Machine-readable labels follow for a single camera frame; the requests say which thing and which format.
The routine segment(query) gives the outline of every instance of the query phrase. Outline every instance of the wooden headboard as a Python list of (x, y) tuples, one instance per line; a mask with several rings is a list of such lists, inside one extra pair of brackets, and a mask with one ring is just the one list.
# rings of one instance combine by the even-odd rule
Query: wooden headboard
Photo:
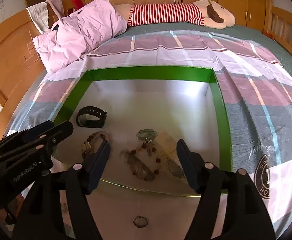
[[(62, 0), (68, 15), (74, 10), (71, 0)], [(58, 20), (48, 5), (49, 27)], [(39, 58), (32, 38), (40, 33), (27, 10), (0, 23), (0, 140), (23, 96), (45, 67)]]
[(272, 6), (269, 31), (292, 55), (292, 13)]

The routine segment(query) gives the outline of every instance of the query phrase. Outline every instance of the stuffed toy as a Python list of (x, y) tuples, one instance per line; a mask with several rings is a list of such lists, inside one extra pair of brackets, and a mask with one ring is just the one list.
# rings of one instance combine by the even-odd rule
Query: stuffed toy
[(223, 29), (235, 24), (232, 13), (211, 0), (190, 4), (114, 5), (128, 26), (153, 23), (189, 22), (206, 27)]

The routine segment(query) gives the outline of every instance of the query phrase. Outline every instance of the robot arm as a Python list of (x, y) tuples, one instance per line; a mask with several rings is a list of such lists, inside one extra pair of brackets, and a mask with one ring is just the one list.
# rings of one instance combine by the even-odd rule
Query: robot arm
[[(60, 206), (59, 191), (65, 190), (76, 239), (102, 240), (85, 195), (97, 188), (110, 156), (110, 145), (104, 140), (98, 151), (82, 163), (52, 174), (49, 169), (53, 166), (53, 147), (72, 132), (70, 122), (54, 126), (47, 121), (0, 141), (0, 208), (35, 181), (16, 219), (12, 239), (71, 240), (65, 233)], [(211, 239), (220, 194), (225, 190), (227, 208), (218, 239), (276, 239), (267, 209), (245, 170), (221, 171), (191, 152), (182, 139), (177, 142), (177, 155), (190, 187), (201, 194), (185, 240)], [(9, 239), (0, 230), (0, 239), (5, 237)]]

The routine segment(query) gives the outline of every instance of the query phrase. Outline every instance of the black smartwatch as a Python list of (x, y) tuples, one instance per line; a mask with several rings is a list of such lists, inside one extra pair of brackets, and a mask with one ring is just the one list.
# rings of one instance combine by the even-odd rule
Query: black smartwatch
[[(93, 115), (100, 120), (87, 120), (86, 115)], [(105, 124), (107, 112), (95, 106), (86, 106), (78, 111), (76, 123), (80, 127), (102, 128)]]

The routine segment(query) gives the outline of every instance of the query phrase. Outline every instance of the plaid bedsheet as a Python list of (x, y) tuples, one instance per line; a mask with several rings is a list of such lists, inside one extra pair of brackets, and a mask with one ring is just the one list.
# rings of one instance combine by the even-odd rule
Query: plaid bedsheet
[(232, 169), (254, 180), (277, 237), (292, 221), (292, 77), (267, 49), (248, 40), (196, 31), (164, 31), (111, 39), (65, 69), (47, 75), (10, 133), (54, 120), (88, 69), (188, 65), (214, 69), (228, 115)]

